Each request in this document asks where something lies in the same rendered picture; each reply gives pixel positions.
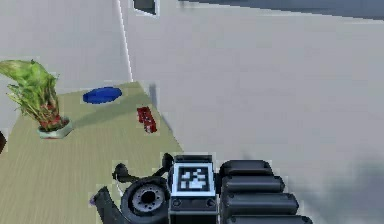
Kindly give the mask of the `green house plant in pot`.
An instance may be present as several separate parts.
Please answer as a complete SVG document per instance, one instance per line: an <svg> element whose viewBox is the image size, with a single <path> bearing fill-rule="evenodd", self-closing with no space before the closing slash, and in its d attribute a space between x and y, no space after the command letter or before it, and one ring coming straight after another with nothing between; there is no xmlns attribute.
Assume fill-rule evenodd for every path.
<svg viewBox="0 0 384 224"><path fill-rule="evenodd" d="M0 74L10 78L7 96L19 105L21 114L38 123L41 139L63 139L72 130L69 117L60 113L56 93L57 77L35 60L0 61Z"/></svg>

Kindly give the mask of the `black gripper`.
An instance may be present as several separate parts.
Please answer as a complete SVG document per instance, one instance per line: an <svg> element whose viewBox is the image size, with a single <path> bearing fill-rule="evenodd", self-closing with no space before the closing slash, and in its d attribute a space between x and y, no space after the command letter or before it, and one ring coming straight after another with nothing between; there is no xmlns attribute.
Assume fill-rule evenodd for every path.
<svg viewBox="0 0 384 224"><path fill-rule="evenodd" d="M165 153L162 166L148 177L130 175L119 163L112 173L121 195L120 207L112 200L106 186L90 198L103 224L168 224L168 182L163 175L170 171L173 157Z"/></svg>

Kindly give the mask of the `dark framed wall picture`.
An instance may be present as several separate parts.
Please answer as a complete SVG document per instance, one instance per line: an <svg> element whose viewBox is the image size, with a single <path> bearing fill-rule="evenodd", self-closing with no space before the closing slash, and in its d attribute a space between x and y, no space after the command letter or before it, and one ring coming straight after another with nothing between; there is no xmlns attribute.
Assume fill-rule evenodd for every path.
<svg viewBox="0 0 384 224"><path fill-rule="evenodd" d="M142 11L151 15L156 14L155 0L133 0L133 5L134 5L134 8L139 11Z"/></svg>

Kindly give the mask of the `blue round plate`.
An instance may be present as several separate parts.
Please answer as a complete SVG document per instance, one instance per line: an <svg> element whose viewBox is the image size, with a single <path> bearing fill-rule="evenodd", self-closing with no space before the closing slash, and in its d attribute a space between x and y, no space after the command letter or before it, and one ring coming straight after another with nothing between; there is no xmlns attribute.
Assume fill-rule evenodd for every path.
<svg viewBox="0 0 384 224"><path fill-rule="evenodd" d="M82 99L89 104L104 104L113 102L122 95L122 91L116 87L101 87L86 92Z"/></svg>

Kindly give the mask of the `red remote control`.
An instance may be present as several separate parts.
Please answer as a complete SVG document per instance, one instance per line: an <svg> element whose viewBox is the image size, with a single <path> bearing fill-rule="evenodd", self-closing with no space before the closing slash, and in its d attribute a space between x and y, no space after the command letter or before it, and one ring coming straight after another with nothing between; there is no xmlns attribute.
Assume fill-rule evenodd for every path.
<svg viewBox="0 0 384 224"><path fill-rule="evenodd" d="M137 116L138 121L143 124L143 128L147 133L155 133L157 131L156 122L149 107L138 108Z"/></svg>

